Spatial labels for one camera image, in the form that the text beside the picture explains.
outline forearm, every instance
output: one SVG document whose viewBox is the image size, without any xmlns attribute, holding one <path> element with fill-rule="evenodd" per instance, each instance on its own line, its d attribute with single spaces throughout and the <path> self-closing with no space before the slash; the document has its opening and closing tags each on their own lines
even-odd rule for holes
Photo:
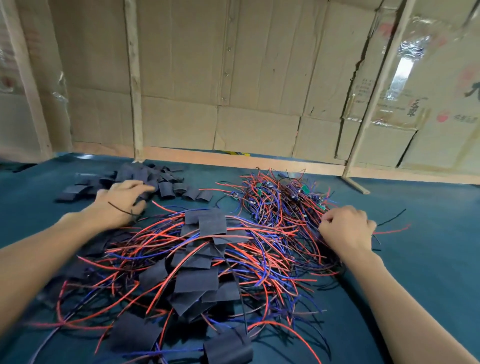
<svg viewBox="0 0 480 364">
<path fill-rule="evenodd" d="M 346 264 L 367 297 L 396 364 L 478 363 L 392 277 L 379 256 L 352 255 Z"/>
<path fill-rule="evenodd" d="M 18 317 L 55 272 L 99 228 L 81 213 L 0 249 L 0 334 Z"/>
</svg>

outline wooden post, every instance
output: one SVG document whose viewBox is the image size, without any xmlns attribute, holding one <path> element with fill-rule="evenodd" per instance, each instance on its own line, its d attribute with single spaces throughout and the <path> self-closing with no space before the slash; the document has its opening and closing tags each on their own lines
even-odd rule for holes
<svg viewBox="0 0 480 364">
<path fill-rule="evenodd" d="M 144 132 L 142 126 L 142 92 L 140 87 L 140 60 L 138 53 L 137 1 L 125 0 L 125 23 L 130 68 L 130 94 L 133 112 L 133 150 L 136 162 L 144 161 Z"/>
<path fill-rule="evenodd" d="M 22 29 L 22 23 L 20 22 L 17 5 L 15 4 L 15 0 L 0 0 L 0 5 L 12 43 L 20 78 L 24 86 L 25 96 L 30 108 L 30 113 L 32 114 L 38 144 L 40 145 L 41 159 L 51 159 L 53 158 L 52 144 L 48 134 L 47 123 L 45 122 L 45 116 L 43 115 L 40 95 L 33 76 L 30 55 L 28 54 L 25 34 Z"/>
<path fill-rule="evenodd" d="M 390 69 L 392 68 L 393 61 L 396 58 L 398 47 L 400 46 L 400 43 L 402 41 L 403 34 L 405 33 L 405 29 L 408 25 L 408 21 L 410 20 L 410 16 L 412 14 L 415 2 L 416 0 L 407 0 L 407 2 L 405 3 L 402 16 L 400 17 L 398 27 L 395 31 L 395 35 L 392 39 L 392 42 L 390 43 L 390 47 L 388 49 L 387 55 L 385 56 L 384 63 L 380 68 L 377 82 L 375 83 L 375 87 L 373 88 L 372 96 L 370 97 L 367 110 L 365 111 L 365 115 L 363 116 L 357 138 L 355 139 L 355 143 L 350 153 L 350 158 L 348 158 L 347 165 L 345 166 L 345 170 L 343 171 L 342 179 L 363 194 L 369 194 L 370 191 L 353 181 L 350 178 L 350 172 L 354 167 L 355 162 L 357 161 L 358 153 L 360 151 L 363 140 L 365 139 L 367 128 L 372 122 L 372 117 L 375 113 L 375 108 L 377 106 L 378 100 L 380 99 L 380 94 L 384 89 L 385 82 L 387 80 Z"/>
</svg>

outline hand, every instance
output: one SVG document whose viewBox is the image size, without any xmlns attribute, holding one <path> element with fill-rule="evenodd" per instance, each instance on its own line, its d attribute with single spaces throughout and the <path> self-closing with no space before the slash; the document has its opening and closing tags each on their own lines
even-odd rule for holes
<svg viewBox="0 0 480 364">
<path fill-rule="evenodd" d="M 114 183 L 109 190 L 99 190 L 90 206 L 78 213 L 66 214 L 59 222 L 82 218 L 98 232 L 119 228 L 127 225 L 133 219 L 132 215 L 140 215 L 145 209 L 145 201 L 134 205 L 138 196 L 154 190 L 154 187 L 143 184 L 142 181 Z"/>
<path fill-rule="evenodd" d="M 322 216 L 318 231 L 326 243 L 348 264 L 350 257 L 372 252 L 372 234 L 377 224 L 365 211 L 353 206 L 334 208 Z"/>
</svg>

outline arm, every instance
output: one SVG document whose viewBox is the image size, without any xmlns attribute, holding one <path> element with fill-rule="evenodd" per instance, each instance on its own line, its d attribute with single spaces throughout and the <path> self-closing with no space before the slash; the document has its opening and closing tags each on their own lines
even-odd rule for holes
<svg viewBox="0 0 480 364">
<path fill-rule="evenodd" d="M 478 364 L 372 252 L 376 223 L 352 206 L 328 211 L 319 231 L 360 284 L 396 364 Z"/>
<path fill-rule="evenodd" d="M 55 272 L 87 241 L 108 229 L 126 225 L 140 214 L 145 201 L 137 197 L 153 187 L 141 181 L 114 184 L 100 190 L 84 210 L 63 216 L 55 225 L 0 249 L 0 334 L 15 322 Z"/>
</svg>

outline green table surface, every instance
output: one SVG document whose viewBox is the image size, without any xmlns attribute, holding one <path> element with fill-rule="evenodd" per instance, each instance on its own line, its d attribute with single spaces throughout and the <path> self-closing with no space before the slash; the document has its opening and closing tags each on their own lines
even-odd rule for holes
<svg viewBox="0 0 480 364">
<path fill-rule="evenodd" d="M 63 214 L 88 205 L 88 201 L 54 203 L 55 196 L 73 183 L 76 172 L 102 173 L 117 169 L 125 161 L 129 160 L 71 154 L 20 173 L 3 175 L 0 179 L 1 246 L 45 229 Z M 198 188 L 214 188 L 217 181 L 239 183 L 240 175 L 254 172 L 194 164 L 182 166 L 184 171 L 178 174 L 185 177 L 187 184 Z M 399 229 L 411 223 L 406 231 L 379 235 L 382 251 L 378 254 L 413 297 L 480 359 L 480 189 L 469 185 L 359 179 L 372 192 L 361 195 L 337 177 L 305 175 L 305 178 L 310 183 L 317 181 L 318 191 L 331 187 L 335 192 L 332 199 L 338 205 L 354 205 L 367 211 L 369 218 L 377 222 L 407 209 L 399 218 L 378 229 Z M 219 197 L 220 192 L 214 195 L 210 205 Z M 220 205 L 228 212 L 233 205 L 226 200 Z M 175 203 L 186 208 L 206 206 L 180 199 Z M 150 204 L 147 213 L 157 210 Z M 329 283 L 328 289 L 322 288 Z M 339 279 L 320 279 L 313 299 L 325 310 L 318 321 L 330 346 L 330 355 L 313 329 L 298 323 L 296 330 L 324 364 L 391 362 L 371 312 L 348 272 Z M 25 315 L 29 320 L 53 319 L 52 312 L 38 302 L 33 302 Z M 0 364 L 27 363 L 48 332 L 16 327 L 0 342 Z M 200 347 L 204 339 L 185 343 L 180 340 L 173 346 Z M 36 363 L 95 363 L 96 342 L 96 334 L 61 330 L 40 353 Z M 299 340 L 279 336 L 270 328 L 263 331 L 253 347 L 255 364 L 315 363 L 315 358 Z M 196 357 L 197 354 L 182 354 L 170 355 L 167 359 L 169 363 L 181 364 L 198 362 Z M 123 361 L 122 358 L 110 358 L 105 363 Z"/>
</svg>

